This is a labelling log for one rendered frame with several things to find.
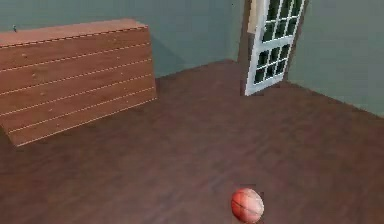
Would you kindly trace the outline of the white glazed room door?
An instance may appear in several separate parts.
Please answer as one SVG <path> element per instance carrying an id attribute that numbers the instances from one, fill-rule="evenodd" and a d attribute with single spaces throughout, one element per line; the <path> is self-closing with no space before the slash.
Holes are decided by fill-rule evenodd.
<path id="1" fill-rule="evenodd" d="M 244 95 L 283 80 L 306 0 L 257 0 Z"/>

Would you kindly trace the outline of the orange basketball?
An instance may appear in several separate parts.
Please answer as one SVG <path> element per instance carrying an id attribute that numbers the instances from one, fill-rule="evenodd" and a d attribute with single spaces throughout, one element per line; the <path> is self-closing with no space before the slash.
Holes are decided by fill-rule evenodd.
<path id="1" fill-rule="evenodd" d="M 237 189 L 231 196 L 231 210 L 242 224 L 256 224 L 265 207 L 261 196 L 251 188 Z"/>

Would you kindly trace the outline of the brown wooden chest of drawers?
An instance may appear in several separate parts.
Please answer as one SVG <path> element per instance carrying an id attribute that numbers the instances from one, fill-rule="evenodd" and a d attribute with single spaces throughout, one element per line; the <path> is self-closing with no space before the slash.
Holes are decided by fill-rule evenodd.
<path id="1" fill-rule="evenodd" d="M 0 32 L 0 127 L 22 146 L 157 98 L 132 19 Z"/>

